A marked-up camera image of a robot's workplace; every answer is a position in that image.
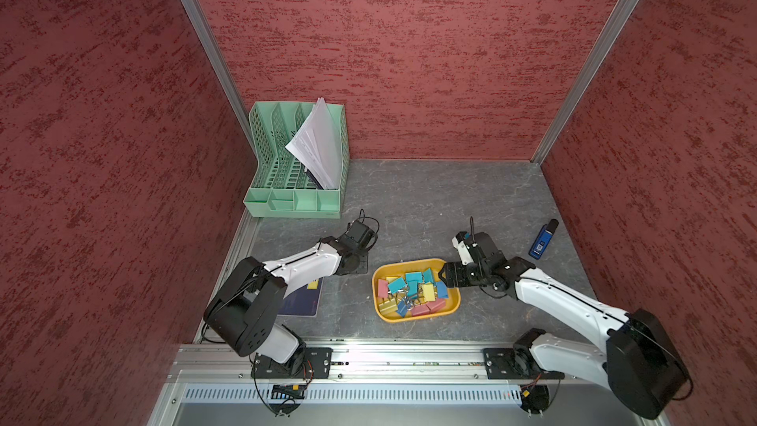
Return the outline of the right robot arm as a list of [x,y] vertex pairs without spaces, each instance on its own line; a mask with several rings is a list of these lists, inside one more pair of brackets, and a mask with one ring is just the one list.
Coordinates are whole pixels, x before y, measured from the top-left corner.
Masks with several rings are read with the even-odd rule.
[[513,372],[534,380],[546,374],[576,377],[610,390],[634,414],[657,418],[670,402],[688,396],[691,374],[652,313],[603,304],[557,281],[523,258],[475,256],[447,262],[440,278],[449,288],[492,288],[504,298],[536,307],[583,337],[571,341],[531,329],[506,357]]

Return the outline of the blue binder clip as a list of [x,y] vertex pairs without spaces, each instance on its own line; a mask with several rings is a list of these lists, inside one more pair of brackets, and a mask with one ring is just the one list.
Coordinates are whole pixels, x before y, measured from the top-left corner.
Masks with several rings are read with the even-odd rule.
[[396,313],[401,317],[404,318],[409,311],[408,303],[405,300],[401,300],[397,305],[397,311]]
[[447,289],[447,286],[445,286],[444,282],[437,281],[435,283],[435,287],[436,287],[436,297],[438,299],[449,298],[449,290]]

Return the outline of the yellow binder clip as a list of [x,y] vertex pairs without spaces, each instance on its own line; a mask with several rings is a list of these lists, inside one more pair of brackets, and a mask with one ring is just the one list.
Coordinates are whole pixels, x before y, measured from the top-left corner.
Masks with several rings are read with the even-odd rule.
[[378,312],[385,317],[395,314],[398,310],[398,301],[396,299],[389,299],[378,305]]
[[431,303],[437,300],[436,284],[423,283],[419,286],[420,298],[423,303]]

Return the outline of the green plastic desk organizer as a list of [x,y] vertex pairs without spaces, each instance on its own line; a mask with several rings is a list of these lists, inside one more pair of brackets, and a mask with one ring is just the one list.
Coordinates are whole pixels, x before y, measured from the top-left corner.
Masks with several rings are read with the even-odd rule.
[[257,102],[248,113],[257,169],[244,197],[256,218],[338,219],[346,195],[350,148],[345,106],[329,104],[343,159],[338,189],[319,189],[286,145],[307,120],[313,103]]

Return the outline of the teal white binder clip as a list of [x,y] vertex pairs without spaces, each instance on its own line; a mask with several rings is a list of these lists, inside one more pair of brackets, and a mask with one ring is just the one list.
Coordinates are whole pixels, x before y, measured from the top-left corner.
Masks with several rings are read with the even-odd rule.
[[424,277],[423,277],[422,272],[407,272],[404,275],[404,278],[407,283],[411,283],[411,282],[423,283],[424,282]]

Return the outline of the pink binder clip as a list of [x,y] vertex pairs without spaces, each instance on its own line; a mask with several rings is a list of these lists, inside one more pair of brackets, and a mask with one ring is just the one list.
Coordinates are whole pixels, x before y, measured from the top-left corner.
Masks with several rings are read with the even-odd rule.
[[429,311],[430,311],[429,306],[427,304],[421,304],[421,305],[414,306],[410,310],[410,313],[413,317],[418,317],[418,316],[427,315]]
[[428,302],[426,304],[426,307],[429,309],[430,313],[438,313],[439,311],[445,309],[447,305],[446,299],[437,299],[432,302]]
[[377,281],[377,296],[380,300],[387,300],[390,297],[390,290],[388,290],[388,280],[379,279]]

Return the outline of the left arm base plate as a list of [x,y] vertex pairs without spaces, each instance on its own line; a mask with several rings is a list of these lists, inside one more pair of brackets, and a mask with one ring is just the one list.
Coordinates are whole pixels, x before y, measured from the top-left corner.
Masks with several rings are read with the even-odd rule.
[[333,349],[329,347],[300,347],[285,363],[256,354],[252,361],[252,376],[264,380],[320,380],[329,377]]

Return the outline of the pink binder clip back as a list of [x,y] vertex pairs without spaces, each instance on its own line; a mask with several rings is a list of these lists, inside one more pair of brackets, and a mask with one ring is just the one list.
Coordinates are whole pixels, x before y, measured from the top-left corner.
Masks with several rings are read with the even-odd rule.
[[421,305],[414,306],[410,310],[410,313],[413,317],[418,317],[418,316],[427,315],[429,311],[430,311],[429,306],[427,304],[421,304]]

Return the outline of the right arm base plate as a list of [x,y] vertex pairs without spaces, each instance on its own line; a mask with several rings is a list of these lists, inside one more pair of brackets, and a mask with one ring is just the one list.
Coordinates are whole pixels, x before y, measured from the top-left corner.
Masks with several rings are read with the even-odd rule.
[[543,370],[527,350],[484,348],[483,363],[489,380],[528,381],[563,380],[559,372]]

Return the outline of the blue binder clip front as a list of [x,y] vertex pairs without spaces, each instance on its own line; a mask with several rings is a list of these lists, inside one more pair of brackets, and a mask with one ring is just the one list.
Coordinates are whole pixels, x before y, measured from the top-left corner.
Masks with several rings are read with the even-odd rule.
[[437,281],[435,283],[435,287],[436,287],[436,297],[438,299],[449,298],[449,290],[447,289],[447,286],[445,286],[444,282]]

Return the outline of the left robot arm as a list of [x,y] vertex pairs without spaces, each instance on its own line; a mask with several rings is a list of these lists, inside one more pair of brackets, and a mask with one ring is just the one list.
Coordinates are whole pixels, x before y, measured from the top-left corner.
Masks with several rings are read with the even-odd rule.
[[313,281],[353,273],[374,244],[374,236],[343,235],[280,260],[245,258],[212,298],[203,321],[240,357],[258,354],[284,365],[304,348],[295,333],[276,323],[285,299]]

